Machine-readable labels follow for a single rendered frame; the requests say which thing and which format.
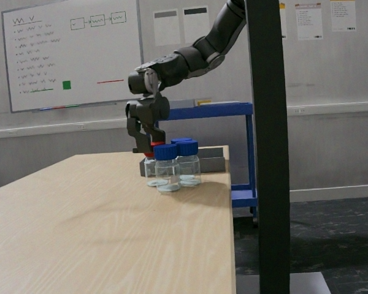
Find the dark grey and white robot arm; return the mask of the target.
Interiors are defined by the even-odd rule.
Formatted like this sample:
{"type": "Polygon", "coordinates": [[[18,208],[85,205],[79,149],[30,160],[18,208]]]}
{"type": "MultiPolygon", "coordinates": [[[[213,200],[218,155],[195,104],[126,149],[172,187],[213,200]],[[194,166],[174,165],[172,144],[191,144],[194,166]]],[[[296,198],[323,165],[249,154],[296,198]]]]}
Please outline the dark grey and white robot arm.
{"type": "Polygon", "coordinates": [[[245,0],[228,0],[206,36],[198,38],[190,47],[179,48],[131,72],[128,77],[129,92],[143,94],[143,97],[153,95],[150,74],[158,74],[158,92],[184,79],[207,74],[224,61],[246,23],[245,0]]]}

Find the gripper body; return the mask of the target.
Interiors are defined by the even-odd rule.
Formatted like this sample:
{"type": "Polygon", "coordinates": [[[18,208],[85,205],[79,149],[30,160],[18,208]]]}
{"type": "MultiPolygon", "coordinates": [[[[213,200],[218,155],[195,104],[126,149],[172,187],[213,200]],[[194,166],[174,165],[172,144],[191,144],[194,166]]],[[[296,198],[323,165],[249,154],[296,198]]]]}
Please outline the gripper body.
{"type": "Polygon", "coordinates": [[[154,127],[157,120],[165,120],[170,114],[170,105],[166,97],[158,92],[157,74],[150,74],[150,86],[153,89],[153,97],[140,100],[130,100],[126,104],[125,113],[128,118],[128,111],[131,118],[145,123],[146,127],[154,127]]]}

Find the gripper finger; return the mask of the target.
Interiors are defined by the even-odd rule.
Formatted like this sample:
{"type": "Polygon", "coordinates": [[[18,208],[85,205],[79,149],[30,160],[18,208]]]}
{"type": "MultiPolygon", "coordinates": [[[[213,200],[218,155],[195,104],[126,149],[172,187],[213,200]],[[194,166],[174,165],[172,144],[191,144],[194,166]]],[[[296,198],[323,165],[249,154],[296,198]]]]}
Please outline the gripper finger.
{"type": "Polygon", "coordinates": [[[136,118],[131,118],[128,111],[126,127],[128,134],[136,139],[137,145],[137,148],[132,149],[132,153],[153,153],[150,136],[140,133],[141,124],[142,123],[138,122],[136,118]]]}
{"type": "Polygon", "coordinates": [[[152,135],[152,142],[157,142],[157,141],[163,141],[166,144],[166,133],[165,131],[157,128],[157,127],[146,127],[144,122],[142,123],[142,128],[144,129],[144,131],[148,134],[152,135]]]}

